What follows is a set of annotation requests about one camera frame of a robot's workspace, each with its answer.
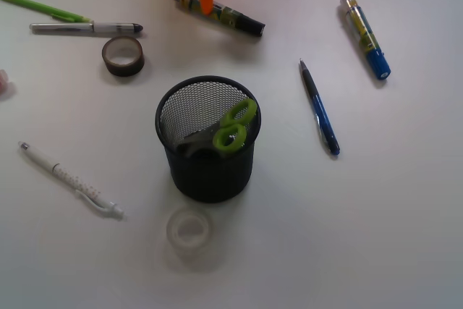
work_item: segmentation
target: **ballpoint pen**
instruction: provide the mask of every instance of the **ballpoint pen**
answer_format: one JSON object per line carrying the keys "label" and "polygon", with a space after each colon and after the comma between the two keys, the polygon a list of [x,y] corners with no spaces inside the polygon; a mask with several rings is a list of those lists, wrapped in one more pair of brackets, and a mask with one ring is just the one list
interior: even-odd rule
{"label": "ballpoint pen", "polygon": [[300,59],[300,64],[302,69],[302,79],[304,80],[305,87],[307,88],[310,100],[312,101],[312,105],[315,110],[315,116],[317,117],[318,126],[320,128],[320,135],[331,154],[337,156],[340,152],[339,144],[334,136],[333,128],[331,128],[330,120],[328,119],[328,115],[326,114],[323,103],[321,102],[317,87],[313,82],[309,69],[306,67],[302,59]]}
{"label": "ballpoint pen", "polygon": [[90,18],[83,17],[78,14],[73,14],[68,11],[56,9],[54,7],[49,7],[48,5],[36,3],[35,1],[31,1],[31,0],[3,0],[3,1],[7,1],[12,4],[19,5],[20,7],[25,7],[27,9],[32,9],[35,11],[43,12],[45,14],[49,14],[53,18],[64,21],[64,22],[90,22],[91,21]]}
{"label": "ballpoint pen", "polygon": [[139,33],[143,26],[136,23],[33,23],[34,33]]}
{"label": "ballpoint pen", "polygon": [[101,192],[84,182],[80,177],[72,175],[58,161],[49,158],[41,153],[37,148],[30,146],[22,141],[18,142],[20,148],[27,157],[36,162],[46,171],[52,173],[55,177],[75,189],[75,192],[86,199],[92,206],[102,212],[112,215],[118,219],[124,217],[123,210],[117,204],[108,202],[101,197]]}

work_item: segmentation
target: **scissors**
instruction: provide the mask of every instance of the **scissors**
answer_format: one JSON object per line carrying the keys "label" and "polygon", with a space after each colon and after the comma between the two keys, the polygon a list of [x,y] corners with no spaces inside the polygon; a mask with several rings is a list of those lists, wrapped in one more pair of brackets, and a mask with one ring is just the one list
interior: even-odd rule
{"label": "scissors", "polygon": [[177,151],[188,158],[199,152],[208,153],[209,156],[212,152],[212,156],[222,158],[237,152],[246,141],[245,126],[251,123],[257,110],[258,105],[251,98],[240,101],[216,123],[186,136],[177,146]]}

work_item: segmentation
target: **tape roll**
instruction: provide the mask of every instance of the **tape roll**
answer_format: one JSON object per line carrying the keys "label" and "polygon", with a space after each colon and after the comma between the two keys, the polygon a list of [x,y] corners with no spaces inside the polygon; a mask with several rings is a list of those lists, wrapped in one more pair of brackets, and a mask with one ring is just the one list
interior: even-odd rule
{"label": "tape roll", "polygon": [[212,222],[201,211],[183,208],[167,222],[167,240],[180,255],[203,252],[212,238]]}
{"label": "tape roll", "polygon": [[104,64],[112,75],[128,77],[137,74],[145,65],[142,46],[129,36],[112,38],[103,46]]}

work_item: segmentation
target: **marker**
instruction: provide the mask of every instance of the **marker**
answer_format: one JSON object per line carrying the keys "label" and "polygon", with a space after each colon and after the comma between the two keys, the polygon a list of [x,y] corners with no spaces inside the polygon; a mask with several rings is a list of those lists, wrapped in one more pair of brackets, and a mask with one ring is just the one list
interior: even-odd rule
{"label": "marker", "polygon": [[18,142],[22,152],[26,154],[31,160],[36,162],[39,166],[44,168],[49,173],[69,186],[75,189],[75,192],[84,197],[92,206],[106,214],[121,219],[124,217],[123,210],[115,203],[104,200],[101,197],[101,192],[90,186],[82,178],[72,175],[66,168],[64,168],[58,161],[49,158],[47,155],[41,153],[37,148],[30,146],[22,141]]}
{"label": "marker", "polygon": [[136,23],[33,23],[29,28],[34,33],[139,33],[142,25]]}
{"label": "marker", "polygon": [[19,5],[20,7],[25,7],[26,9],[31,9],[44,14],[49,14],[53,18],[63,21],[63,22],[90,22],[91,19],[87,17],[80,16],[79,14],[73,14],[68,11],[55,9],[54,7],[49,7],[41,3],[36,3],[31,0],[3,0],[14,5]]}
{"label": "marker", "polygon": [[391,68],[357,0],[341,0],[341,8],[376,78],[386,79],[391,74]]}
{"label": "marker", "polygon": [[213,3],[212,12],[204,15],[201,12],[200,0],[175,0],[188,11],[201,14],[204,17],[211,18],[222,25],[231,27],[236,30],[241,30],[253,36],[262,36],[263,29],[266,25],[260,23],[248,16],[244,16],[241,12],[225,7],[217,2]]}

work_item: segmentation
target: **pen tip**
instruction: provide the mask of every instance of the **pen tip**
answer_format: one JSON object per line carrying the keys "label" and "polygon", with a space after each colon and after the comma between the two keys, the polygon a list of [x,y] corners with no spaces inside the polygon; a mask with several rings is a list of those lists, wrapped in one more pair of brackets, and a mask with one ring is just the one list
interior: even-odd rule
{"label": "pen tip", "polygon": [[301,64],[302,69],[307,69],[307,66],[305,65],[304,61],[302,59],[299,60],[299,64]]}
{"label": "pen tip", "polygon": [[27,150],[29,148],[29,145],[27,143],[24,143],[22,141],[18,142],[18,145],[20,146],[21,149]]}
{"label": "pen tip", "polygon": [[133,24],[133,31],[136,32],[136,33],[139,33],[143,30],[143,26],[142,25],[138,25],[137,23],[134,23]]}

